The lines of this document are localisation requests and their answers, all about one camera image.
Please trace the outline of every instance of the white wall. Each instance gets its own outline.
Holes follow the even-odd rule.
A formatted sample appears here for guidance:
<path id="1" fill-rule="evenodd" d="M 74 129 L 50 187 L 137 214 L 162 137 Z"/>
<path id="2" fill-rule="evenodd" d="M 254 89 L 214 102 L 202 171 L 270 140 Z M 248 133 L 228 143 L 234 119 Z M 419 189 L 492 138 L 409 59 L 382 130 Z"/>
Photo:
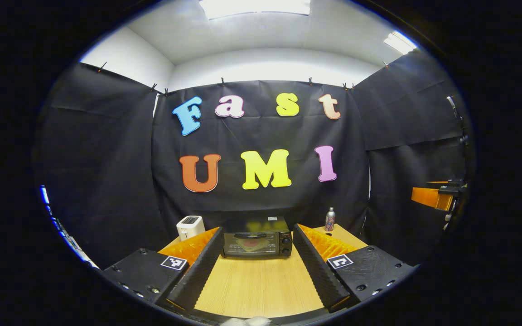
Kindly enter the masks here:
<path id="1" fill-rule="evenodd" d="M 104 69 L 150 87 L 157 83 L 156 89 L 163 93 L 174 68 L 172 62 L 159 50 L 128 27 L 108 35 L 89 50 L 80 62 L 98 67 L 107 62 Z"/>
<path id="2" fill-rule="evenodd" d="M 308 81 L 352 86 L 380 70 L 373 64 L 305 49 L 251 49 L 225 52 L 175 66 L 168 91 L 250 80 Z"/>

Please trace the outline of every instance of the wooden table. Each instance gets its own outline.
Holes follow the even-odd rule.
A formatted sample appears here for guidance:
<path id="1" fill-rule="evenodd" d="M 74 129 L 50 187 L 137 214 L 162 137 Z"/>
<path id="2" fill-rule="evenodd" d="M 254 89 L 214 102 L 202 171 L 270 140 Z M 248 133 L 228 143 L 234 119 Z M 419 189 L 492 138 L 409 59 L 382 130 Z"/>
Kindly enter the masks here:
<path id="1" fill-rule="evenodd" d="M 314 230 L 327 233 L 323 227 Z M 367 246 L 340 225 L 329 233 L 358 249 Z M 167 247 L 179 242 L 176 238 Z M 323 304 L 295 246 L 286 259 L 219 256 L 195 305 L 205 312 L 240 318 L 281 317 L 320 308 Z"/>

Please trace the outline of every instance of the ceiling light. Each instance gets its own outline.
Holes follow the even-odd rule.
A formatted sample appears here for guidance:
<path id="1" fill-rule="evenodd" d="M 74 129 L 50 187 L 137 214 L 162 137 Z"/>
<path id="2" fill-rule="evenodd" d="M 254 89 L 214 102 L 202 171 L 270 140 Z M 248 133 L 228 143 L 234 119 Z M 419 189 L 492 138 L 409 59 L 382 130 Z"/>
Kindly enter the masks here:
<path id="1" fill-rule="evenodd" d="M 384 40 L 384 43 L 402 54 L 406 54 L 416 49 L 416 45 L 414 45 L 412 41 L 397 31 L 389 33 L 388 38 Z"/>
<path id="2" fill-rule="evenodd" d="M 200 0 L 209 20 L 240 13 L 282 12 L 309 15 L 311 0 Z"/>

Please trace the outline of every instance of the aluminum bottle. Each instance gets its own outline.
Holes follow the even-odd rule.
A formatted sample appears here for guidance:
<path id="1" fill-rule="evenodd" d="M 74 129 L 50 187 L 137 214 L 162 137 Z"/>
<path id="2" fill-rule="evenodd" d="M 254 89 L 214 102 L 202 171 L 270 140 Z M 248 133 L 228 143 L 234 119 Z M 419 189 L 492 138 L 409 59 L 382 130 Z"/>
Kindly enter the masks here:
<path id="1" fill-rule="evenodd" d="M 325 215 L 325 230 L 333 231 L 335 224 L 335 212 L 334 208 L 330 207 L 329 212 Z"/>

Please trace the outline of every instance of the black fabric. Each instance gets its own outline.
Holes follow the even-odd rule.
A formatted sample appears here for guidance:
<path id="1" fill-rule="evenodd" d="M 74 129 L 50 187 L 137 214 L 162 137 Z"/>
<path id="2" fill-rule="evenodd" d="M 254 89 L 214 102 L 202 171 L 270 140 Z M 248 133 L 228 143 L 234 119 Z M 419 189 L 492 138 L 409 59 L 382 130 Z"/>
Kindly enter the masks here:
<path id="1" fill-rule="evenodd" d="M 54 216 L 102 269 L 138 248 L 162 249 L 150 169 L 156 93 L 82 63 L 59 84 L 34 148 Z"/>
<path id="2" fill-rule="evenodd" d="M 454 83 L 430 56 L 414 50 L 356 85 L 366 150 L 460 136 L 447 96 L 462 105 Z"/>
<path id="3" fill-rule="evenodd" d="M 412 188 L 464 175 L 462 146 L 450 138 L 368 151 L 368 159 L 372 188 L 361 239 L 419 264 L 442 235 L 447 213 L 412 201 Z"/>
<path id="4" fill-rule="evenodd" d="M 276 111 L 276 97 L 294 93 L 300 111 L 294 117 L 281 117 Z M 331 94 L 338 100 L 338 120 L 329 119 L 319 97 Z M 215 108 L 225 95 L 244 100 L 241 118 L 218 117 Z M 193 96 L 199 96 L 201 126 L 181 136 L 182 126 L 172 110 Z M 169 239 L 178 234 L 174 225 L 187 215 L 202 215 L 205 227 L 221 225 L 234 212 L 267 211 L 283 214 L 289 225 L 309 227 L 324 225 L 325 213 L 333 206 L 336 223 L 353 233 L 363 225 L 368 200 L 368 163 L 363 133 L 357 128 L 356 103 L 350 91 L 330 85 L 293 81 L 250 81 L 192 87 L 161 95 L 153 126 L 153 174 L 161 213 Z M 319 157 L 315 147 L 332 146 L 332 162 L 338 178 L 319 182 Z M 287 169 L 292 185 L 267 188 L 261 185 L 244 190 L 244 151 L 257 151 L 265 163 L 277 149 L 289 151 Z M 203 157 L 219 154 L 219 182 L 214 190 L 195 193 L 182 181 L 180 157 L 196 155 L 197 180 L 204 182 L 207 165 Z"/>

